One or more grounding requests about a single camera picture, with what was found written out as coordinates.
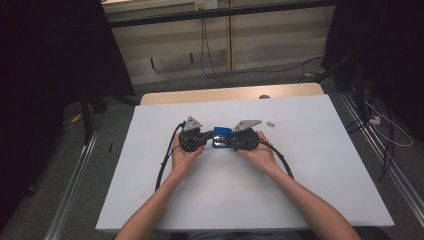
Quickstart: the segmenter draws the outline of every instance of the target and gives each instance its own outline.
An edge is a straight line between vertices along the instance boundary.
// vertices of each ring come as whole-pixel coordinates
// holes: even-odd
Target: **silver bracket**
[[[196,128],[201,127],[202,124],[194,119],[192,116],[188,117],[186,124],[184,125],[183,131],[187,132]]]
[[[233,132],[243,132],[255,125],[261,123],[261,120],[241,120],[237,126],[233,129]]]

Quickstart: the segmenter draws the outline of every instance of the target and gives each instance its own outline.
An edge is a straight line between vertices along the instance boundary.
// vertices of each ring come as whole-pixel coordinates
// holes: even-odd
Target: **person's left hand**
[[[175,135],[174,141],[172,143],[172,149],[177,147],[172,152],[172,171],[171,174],[175,174],[178,178],[185,178],[193,169],[196,158],[202,154],[205,146],[200,146],[194,152],[186,152],[179,145],[179,135],[180,133]]]

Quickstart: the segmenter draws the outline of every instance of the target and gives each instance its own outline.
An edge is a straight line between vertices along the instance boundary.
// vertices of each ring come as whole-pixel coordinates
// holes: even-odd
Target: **white tabletop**
[[[393,225],[334,106],[322,95],[136,107],[96,229],[118,231],[151,196],[171,134],[188,116],[203,124],[202,131],[262,120],[254,129],[263,131],[285,155],[296,181],[332,204],[352,225]],[[307,227],[268,177],[233,150],[213,149],[210,142],[157,226],[169,231]]]

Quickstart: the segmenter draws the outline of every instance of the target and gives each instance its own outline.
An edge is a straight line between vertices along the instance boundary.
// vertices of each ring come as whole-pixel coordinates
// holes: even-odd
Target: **blue component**
[[[214,148],[230,148],[227,146],[226,139],[233,138],[233,130],[231,128],[215,127],[213,129],[212,147]]]

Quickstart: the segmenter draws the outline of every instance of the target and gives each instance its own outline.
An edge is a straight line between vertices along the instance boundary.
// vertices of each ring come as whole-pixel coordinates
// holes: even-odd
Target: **wall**
[[[193,11],[193,2],[109,2],[104,4],[104,9],[109,19],[119,19]],[[278,2],[287,1],[218,1],[220,8]],[[333,11],[334,7],[327,7],[207,19],[210,50],[221,51],[218,55],[223,56],[217,57],[220,63],[214,64],[226,66],[219,69],[226,71],[301,62],[307,58],[322,56]],[[141,78],[137,75],[140,73],[133,72],[135,63],[149,63],[138,60],[154,58],[157,61],[157,58],[200,53],[201,31],[200,20],[113,29],[133,84],[156,81],[155,77]],[[202,72],[191,69],[184,76],[191,74],[199,75]]]

